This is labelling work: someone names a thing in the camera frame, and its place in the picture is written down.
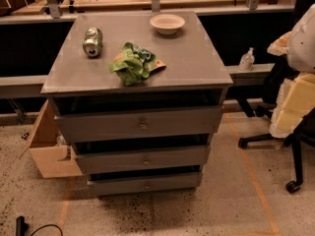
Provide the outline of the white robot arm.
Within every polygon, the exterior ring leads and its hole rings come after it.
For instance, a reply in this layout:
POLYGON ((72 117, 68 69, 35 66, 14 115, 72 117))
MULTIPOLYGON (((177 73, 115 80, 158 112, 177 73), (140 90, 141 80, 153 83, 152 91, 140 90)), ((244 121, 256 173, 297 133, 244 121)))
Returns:
POLYGON ((272 115, 270 133, 285 138, 315 107, 315 5, 294 25, 292 31, 270 44, 267 51, 285 55, 288 65, 299 72, 294 80, 285 79, 272 115))

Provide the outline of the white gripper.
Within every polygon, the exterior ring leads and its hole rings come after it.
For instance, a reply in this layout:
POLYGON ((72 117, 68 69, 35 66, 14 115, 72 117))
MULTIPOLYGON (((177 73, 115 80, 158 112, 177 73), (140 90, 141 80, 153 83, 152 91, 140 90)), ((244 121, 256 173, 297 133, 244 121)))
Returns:
POLYGON ((285 79, 276 104, 269 132, 281 139, 292 134, 302 118, 315 107, 315 75, 302 73, 294 80, 285 79))

